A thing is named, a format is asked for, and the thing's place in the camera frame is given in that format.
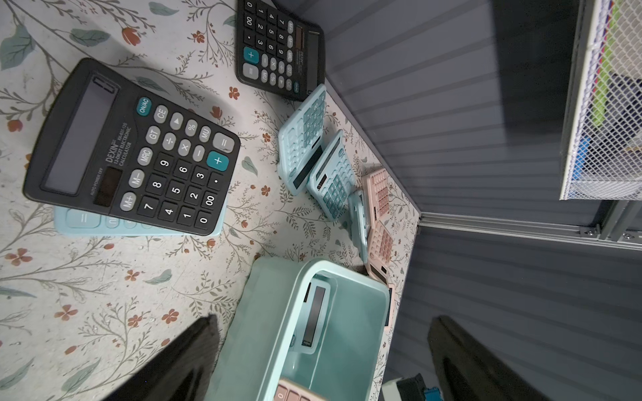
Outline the blue calculator back left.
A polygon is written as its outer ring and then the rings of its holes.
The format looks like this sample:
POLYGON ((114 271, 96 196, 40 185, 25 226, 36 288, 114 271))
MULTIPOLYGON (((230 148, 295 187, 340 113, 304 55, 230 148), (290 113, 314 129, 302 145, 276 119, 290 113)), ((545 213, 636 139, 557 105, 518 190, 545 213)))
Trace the blue calculator back left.
POLYGON ((292 195, 301 193, 323 153, 326 87, 319 85, 279 130, 279 177, 292 195))

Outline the blue calculator under black one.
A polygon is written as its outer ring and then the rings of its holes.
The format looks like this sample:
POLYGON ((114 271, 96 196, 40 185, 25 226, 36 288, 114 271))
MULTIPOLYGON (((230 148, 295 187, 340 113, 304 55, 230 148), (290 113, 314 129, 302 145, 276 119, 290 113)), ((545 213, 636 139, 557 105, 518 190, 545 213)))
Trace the blue calculator under black one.
POLYGON ((65 207, 54 207, 53 221, 58 233, 78 237, 167 237, 185 236, 183 232, 106 217, 65 207))

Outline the floral table mat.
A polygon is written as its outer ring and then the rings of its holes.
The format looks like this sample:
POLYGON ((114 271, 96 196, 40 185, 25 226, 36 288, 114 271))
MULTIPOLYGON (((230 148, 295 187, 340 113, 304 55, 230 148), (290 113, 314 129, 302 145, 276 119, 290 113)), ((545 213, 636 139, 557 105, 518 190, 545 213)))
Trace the floral table mat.
POLYGON ((227 332, 262 256, 363 272, 346 220, 291 195, 277 135, 297 104, 237 80, 234 1, 1 4, 1 397, 100 400, 201 316, 227 332), (60 235, 23 195, 45 116, 92 57, 236 133, 217 237, 60 235))

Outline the black calculator at back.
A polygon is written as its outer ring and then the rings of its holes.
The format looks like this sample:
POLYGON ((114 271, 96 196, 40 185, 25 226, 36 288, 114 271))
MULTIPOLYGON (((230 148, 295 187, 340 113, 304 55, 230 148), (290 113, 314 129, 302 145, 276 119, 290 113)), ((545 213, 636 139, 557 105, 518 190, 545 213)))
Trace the black calculator at back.
POLYGON ((324 31, 264 1, 241 0, 236 75, 245 85, 302 102, 325 82, 324 31))

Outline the blue calculator back right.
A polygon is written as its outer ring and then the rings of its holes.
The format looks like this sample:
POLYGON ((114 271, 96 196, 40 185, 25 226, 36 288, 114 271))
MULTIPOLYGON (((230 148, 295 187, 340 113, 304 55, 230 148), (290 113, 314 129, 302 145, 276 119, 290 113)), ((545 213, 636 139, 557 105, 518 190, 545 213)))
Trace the blue calculator back right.
POLYGON ((349 198, 349 217, 351 228, 351 239, 357 248, 361 261, 368 262, 368 234, 369 224, 364 206, 364 192, 357 190, 349 198))

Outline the mint green storage box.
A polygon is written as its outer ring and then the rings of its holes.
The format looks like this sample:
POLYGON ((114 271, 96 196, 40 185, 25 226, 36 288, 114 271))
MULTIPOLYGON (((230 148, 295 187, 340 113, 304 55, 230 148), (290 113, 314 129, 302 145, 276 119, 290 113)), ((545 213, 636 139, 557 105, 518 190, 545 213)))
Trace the mint green storage box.
POLYGON ((287 400, 304 389, 366 400, 391 306, 385 284, 322 258, 259 257, 228 329, 208 400, 287 400))

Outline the blue calculator back middle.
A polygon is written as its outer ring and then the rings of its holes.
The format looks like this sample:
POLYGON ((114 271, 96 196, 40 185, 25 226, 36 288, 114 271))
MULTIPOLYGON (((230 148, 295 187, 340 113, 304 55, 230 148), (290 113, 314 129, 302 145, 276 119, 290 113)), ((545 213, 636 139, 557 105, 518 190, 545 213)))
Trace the blue calculator back middle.
POLYGON ((307 188, 329 220, 336 221, 347 210, 348 198, 357 190, 357 183, 344 147, 343 130, 335 134, 312 168, 307 188))

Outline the pink calculator back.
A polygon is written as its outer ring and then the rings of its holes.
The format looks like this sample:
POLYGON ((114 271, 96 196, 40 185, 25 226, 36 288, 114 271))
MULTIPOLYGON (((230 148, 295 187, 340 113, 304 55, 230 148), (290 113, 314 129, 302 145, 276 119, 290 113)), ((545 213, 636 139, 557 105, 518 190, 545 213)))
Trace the pink calculator back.
POLYGON ((388 179, 389 174, 385 169, 379 169, 362 178, 371 224, 382 221, 389 215, 391 206, 388 179))

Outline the small pink calculator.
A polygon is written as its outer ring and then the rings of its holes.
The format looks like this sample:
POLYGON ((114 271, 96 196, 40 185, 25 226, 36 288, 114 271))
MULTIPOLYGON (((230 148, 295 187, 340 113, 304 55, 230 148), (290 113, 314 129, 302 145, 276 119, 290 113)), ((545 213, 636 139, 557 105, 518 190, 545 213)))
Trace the small pink calculator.
POLYGON ((288 379, 279 379, 274 401, 326 401, 326 398, 288 379))

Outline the large blue calculator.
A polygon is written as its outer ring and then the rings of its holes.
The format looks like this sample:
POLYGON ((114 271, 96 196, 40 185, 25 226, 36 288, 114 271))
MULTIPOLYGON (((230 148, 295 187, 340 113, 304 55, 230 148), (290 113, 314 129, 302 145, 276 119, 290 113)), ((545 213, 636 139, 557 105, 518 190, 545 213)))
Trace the large blue calculator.
POLYGON ((309 283, 290 344, 290 350, 314 354, 319 346, 329 310, 331 285, 317 278, 309 283))

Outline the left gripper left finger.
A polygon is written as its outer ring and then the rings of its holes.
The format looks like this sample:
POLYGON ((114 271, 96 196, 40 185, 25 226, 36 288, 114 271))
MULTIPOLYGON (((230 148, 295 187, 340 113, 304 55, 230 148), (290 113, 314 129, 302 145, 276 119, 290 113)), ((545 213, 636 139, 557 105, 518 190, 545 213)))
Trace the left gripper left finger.
POLYGON ((108 400, 203 400, 217 361, 218 318, 200 317, 108 400))

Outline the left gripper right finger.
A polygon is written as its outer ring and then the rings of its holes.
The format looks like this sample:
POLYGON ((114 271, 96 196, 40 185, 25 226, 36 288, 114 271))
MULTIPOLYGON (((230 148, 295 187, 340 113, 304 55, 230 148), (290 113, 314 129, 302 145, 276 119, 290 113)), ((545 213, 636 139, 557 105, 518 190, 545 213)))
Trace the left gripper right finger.
POLYGON ((427 341, 444 400, 548 399, 451 317, 434 317, 427 341))

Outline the black calculator on blue one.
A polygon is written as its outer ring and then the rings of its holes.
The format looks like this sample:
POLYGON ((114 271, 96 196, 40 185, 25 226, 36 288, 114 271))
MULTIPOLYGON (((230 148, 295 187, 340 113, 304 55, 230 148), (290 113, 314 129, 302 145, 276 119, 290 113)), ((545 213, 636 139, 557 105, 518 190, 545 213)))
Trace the black calculator on blue one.
POLYGON ((43 122, 23 193, 205 237, 222 230, 240 150, 230 130, 84 58, 43 122))

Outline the pink calculator middle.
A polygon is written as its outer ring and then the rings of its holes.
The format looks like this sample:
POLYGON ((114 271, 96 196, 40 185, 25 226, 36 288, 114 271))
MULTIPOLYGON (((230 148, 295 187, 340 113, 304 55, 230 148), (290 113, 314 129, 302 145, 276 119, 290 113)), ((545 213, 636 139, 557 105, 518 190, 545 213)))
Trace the pink calculator middle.
POLYGON ((376 222, 369 230, 369 262, 389 267, 391 263, 393 238, 382 222, 376 222))

